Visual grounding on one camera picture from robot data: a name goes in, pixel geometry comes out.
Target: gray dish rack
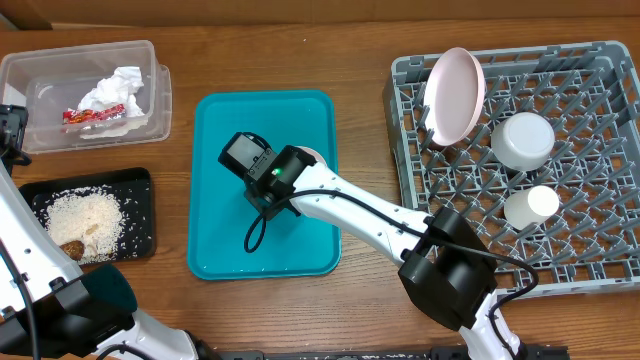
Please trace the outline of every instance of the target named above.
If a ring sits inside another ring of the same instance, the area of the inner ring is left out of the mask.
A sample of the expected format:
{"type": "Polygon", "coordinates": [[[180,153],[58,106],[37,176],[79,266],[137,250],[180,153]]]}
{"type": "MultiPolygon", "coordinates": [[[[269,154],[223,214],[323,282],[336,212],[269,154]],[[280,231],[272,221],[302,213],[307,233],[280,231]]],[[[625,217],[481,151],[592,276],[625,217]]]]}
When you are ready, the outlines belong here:
{"type": "MultiPolygon", "coordinates": [[[[627,48],[615,41],[471,52],[486,81],[483,114],[467,138],[431,146],[422,99],[441,54],[396,59],[383,98],[403,205],[454,208],[493,252],[535,265],[541,285],[527,296],[640,287],[640,82],[627,48]],[[513,172],[500,164],[490,134],[519,112],[545,117],[556,143],[543,167],[513,172]],[[547,185],[560,210],[518,231],[504,219],[513,192],[547,185]]],[[[531,281],[500,264],[501,294],[531,281]]]]}

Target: crumpled white tissue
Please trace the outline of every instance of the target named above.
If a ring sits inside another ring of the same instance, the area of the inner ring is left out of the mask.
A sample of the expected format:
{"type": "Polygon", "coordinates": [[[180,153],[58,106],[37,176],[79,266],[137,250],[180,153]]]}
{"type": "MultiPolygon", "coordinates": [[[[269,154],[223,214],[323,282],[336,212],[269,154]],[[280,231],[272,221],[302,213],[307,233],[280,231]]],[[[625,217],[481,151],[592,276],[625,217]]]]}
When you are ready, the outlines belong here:
{"type": "Polygon", "coordinates": [[[123,104],[127,112],[126,117],[142,116],[144,113],[134,96],[142,86],[144,83],[139,67],[116,68],[112,77],[100,80],[97,87],[80,100],[78,110],[103,111],[123,104]]]}

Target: red wrapper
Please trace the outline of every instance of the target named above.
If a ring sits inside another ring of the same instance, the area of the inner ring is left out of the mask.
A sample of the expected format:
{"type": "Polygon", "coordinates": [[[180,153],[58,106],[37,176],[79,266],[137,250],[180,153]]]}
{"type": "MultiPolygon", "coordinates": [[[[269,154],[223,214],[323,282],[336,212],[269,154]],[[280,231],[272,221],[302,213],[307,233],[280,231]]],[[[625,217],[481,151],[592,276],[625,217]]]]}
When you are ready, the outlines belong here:
{"type": "Polygon", "coordinates": [[[123,117],[126,113],[123,104],[116,105],[104,111],[71,110],[62,113],[63,124],[80,124],[85,122],[113,120],[123,117]]]}

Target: clear plastic bin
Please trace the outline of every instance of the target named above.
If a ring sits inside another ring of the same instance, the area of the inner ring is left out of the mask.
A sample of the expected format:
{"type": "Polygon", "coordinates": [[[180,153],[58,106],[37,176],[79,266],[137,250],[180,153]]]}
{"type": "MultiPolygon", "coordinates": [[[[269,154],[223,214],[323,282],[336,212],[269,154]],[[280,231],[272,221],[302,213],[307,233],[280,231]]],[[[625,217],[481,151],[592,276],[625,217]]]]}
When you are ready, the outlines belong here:
{"type": "Polygon", "coordinates": [[[169,69],[158,64],[153,44],[145,40],[9,54],[0,65],[0,99],[29,111],[23,150],[31,154],[161,141],[171,131],[169,69]],[[64,125],[62,113],[75,109],[119,66],[140,67],[144,86],[135,96],[145,115],[64,125]],[[123,135],[92,137],[145,121],[123,135]]]}

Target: blue tray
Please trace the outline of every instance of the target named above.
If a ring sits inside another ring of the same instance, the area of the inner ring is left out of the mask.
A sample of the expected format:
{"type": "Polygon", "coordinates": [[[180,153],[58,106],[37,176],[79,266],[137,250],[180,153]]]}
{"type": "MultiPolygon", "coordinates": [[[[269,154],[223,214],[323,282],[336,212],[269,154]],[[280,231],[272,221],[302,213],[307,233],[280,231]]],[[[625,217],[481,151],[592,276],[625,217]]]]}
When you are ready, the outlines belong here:
{"type": "MultiPolygon", "coordinates": [[[[333,103],[318,90],[212,94],[196,109],[187,263],[205,280],[323,275],[340,261],[340,230],[282,211],[267,224],[260,248],[244,251],[258,215],[244,198],[244,183],[218,163],[231,136],[251,131],[275,151],[285,145],[318,151],[337,171],[333,103]]],[[[255,241],[259,230],[252,238],[255,241]]]]}

